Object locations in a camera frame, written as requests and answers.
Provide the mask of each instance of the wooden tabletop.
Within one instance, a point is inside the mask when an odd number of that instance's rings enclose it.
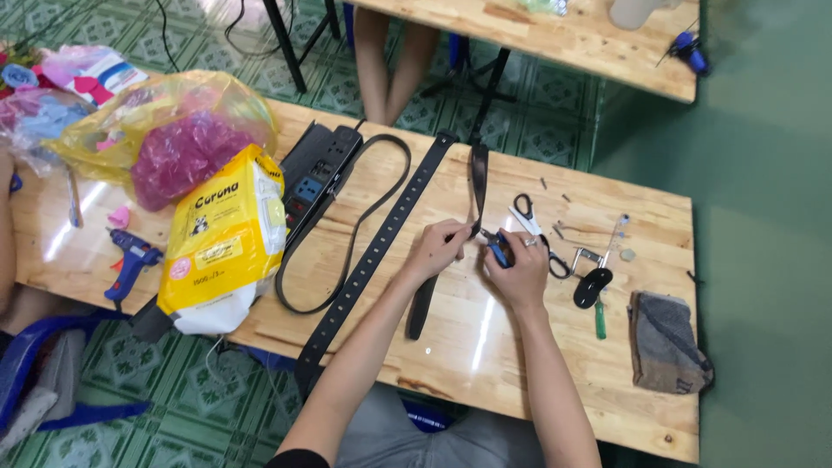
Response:
[[[613,0],[568,0],[564,17],[530,13],[517,0],[351,3],[496,43],[677,101],[693,102],[696,97],[696,75],[690,68],[681,60],[661,58],[676,36],[699,17],[698,0],[684,0],[676,9],[657,9],[636,31],[610,23]]]
[[[282,158],[297,142],[310,121],[329,128],[353,126],[355,120],[306,107],[272,102],[281,123]],[[413,152],[411,173],[433,139],[369,123],[361,127],[365,138],[380,132],[404,139]],[[466,145],[454,145],[439,166],[425,193],[358,305],[352,311],[329,352],[338,350],[361,316],[399,269],[414,238],[425,224],[472,216]],[[386,142],[374,146],[356,162],[336,203],[325,213],[290,259],[285,290],[296,306],[318,304],[338,278],[353,225],[370,204],[387,191],[404,168],[397,147]],[[131,209],[129,231],[164,249],[173,207],[150,214],[131,202],[124,191],[104,182],[79,180],[83,228],[67,220],[67,191],[62,177],[37,179],[26,169],[19,172],[23,189],[12,195],[17,241],[17,280],[80,301],[111,307],[103,292],[116,279],[110,265],[121,258],[105,230],[106,215],[122,204]],[[548,189],[540,182],[544,177]],[[602,295],[607,317],[607,339],[595,337],[594,310],[572,303],[578,279],[549,277],[545,302],[552,332],[557,338],[577,384],[598,439],[630,446],[682,461],[698,460],[698,396],[674,396],[636,388],[628,338],[626,304],[632,291],[671,294],[687,301],[694,311],[691,200],[645,187],[575,172],[518,157],[492,153],[483,227],[520,230],[507,206],[519,192],[534,200],[537,218],[552,248],[571,263],[576,247],[604,252],[616,219],[630,215],[624,247],[636,252],[630,263],[612,266],[615,278]],[[562,197],[566,194],[571,202]],[[381,207],[364,222],[356,242],[355,260],[368,245],[398,198]],[[566,241],[552,233],[562,221]],[[483,279],[479,244],[465,246],[466,257],[439,277],[428,320],[418,341],[404,338],[404,321],[390,347],[379,380],[433,396],[485,408],[497,413],[530,418],[525,392],[521,343],[517,323],[503,299]],[[582,263],[580,270],[588,271]],[[156,293],[161,268],[140,275],[124,301],[135,313]],[[281,355],[297,357],[322,314],[293,316],[275,299],[264,296],[251,310],[232,341]]]

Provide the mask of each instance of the green tiled floor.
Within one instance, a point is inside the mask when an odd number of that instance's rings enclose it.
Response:
[[[63,14],[74,0],[0,0],[0,39],[19,40]],[[362,117],[352,52],[328,32],[301,67],[309,92],[299,94],[282,55],[241,56],[222,31],[237,16],[240,0],[162,0],[167,39],[179,68],[225,70],[264,96],[303,106]],[[140,67],[171,72],[161,42],[162,18],[150,0],[86,0],[93,9],[50,28],[38,45],[100,43],[114,47]],[[319,0],[300,0],[291,32],[297,52],[324,14]],[[391,24],[388,59],[395,64],[403,31]],[[259,0],[248,0],[246,15],[232,33],[244,49],[262,52],[276,40]],[[472,42],[472,61],[483,65],[498,47]],[[444,76],[448,40],[443,37],[424,86]],[[483,125],[493,149],[538,161],[586,169],[592,155],[599,82],[536,58],[512,53],[499,90],[518,102],[495,102]],[[479,95],[459,84],[437,96],[415,96],[397,127],[434,134],[450,128],[466,137]],[[81,398],[95,404],[152,400],[143,416],[107,424],[40,433],[19,445],[0,467],[196,468],[262,466],[275,452],[299,410],[297,393],[285,373],[270,375],[239,352],[222,354],[205,367],[210,343],[169,333],[147,345],[133,339],[124,324],[97,331],[87,347]]]

